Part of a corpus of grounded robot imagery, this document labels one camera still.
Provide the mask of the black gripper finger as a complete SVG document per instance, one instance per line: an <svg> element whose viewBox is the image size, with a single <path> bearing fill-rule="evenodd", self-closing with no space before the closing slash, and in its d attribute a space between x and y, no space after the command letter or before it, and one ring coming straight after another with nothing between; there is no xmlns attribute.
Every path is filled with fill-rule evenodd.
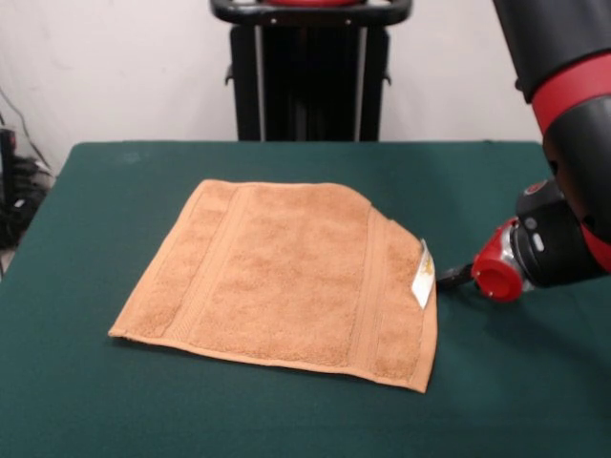
<svg viewBox="0 0 611 458"><path fill-rule="evenodd" d="M450 268L441 272L436 277L438 289L454 289L473 280L473 264L467 263L462 266Z"/></svg>

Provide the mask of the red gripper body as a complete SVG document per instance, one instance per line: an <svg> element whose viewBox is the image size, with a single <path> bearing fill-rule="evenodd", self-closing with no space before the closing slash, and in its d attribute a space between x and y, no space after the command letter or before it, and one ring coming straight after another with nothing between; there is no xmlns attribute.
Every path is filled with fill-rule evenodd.
<svg viewBox="0 0 611 458"><path fill-rule="evenodd" d="M526 271L518 261L513 235L519 227L513 217L495 229L494 234L475 255L471 276L488 298L512 302L524 292L534 289Z"/></svg>

